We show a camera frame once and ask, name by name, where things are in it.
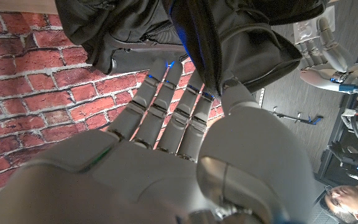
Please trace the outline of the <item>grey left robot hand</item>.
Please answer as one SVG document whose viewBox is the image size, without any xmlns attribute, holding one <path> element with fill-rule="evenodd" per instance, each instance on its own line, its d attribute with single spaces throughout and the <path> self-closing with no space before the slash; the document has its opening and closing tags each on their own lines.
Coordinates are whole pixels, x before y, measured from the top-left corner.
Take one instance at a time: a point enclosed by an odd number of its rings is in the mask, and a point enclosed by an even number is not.
<svg viewBox="0 0 358 224">
<path fill-rule="evenodd" d="M 358 65 L 348 50 L 334 37 L 326 18 L 316 22 L 323 55 L 318 65 L 309 65 L 300 70 L 300 78 L 315 87 L 343 93 L 358 93 Z"/>
</svg>

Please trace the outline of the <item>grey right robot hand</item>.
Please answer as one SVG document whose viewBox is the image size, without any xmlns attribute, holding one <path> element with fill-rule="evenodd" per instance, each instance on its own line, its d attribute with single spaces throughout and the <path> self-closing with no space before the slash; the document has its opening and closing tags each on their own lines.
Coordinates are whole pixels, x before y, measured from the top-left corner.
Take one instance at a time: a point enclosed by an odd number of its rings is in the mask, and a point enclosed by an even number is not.
<svg viewBox="0 0 358 224">
<path fill-rule="evenodd" d="M 0 192 L 0 223 L 306 223 L 314 179 L 293 133 L 224 74 L 224 118 L 197 162 L 77 134 L 41 152 Z"/>
</svg>

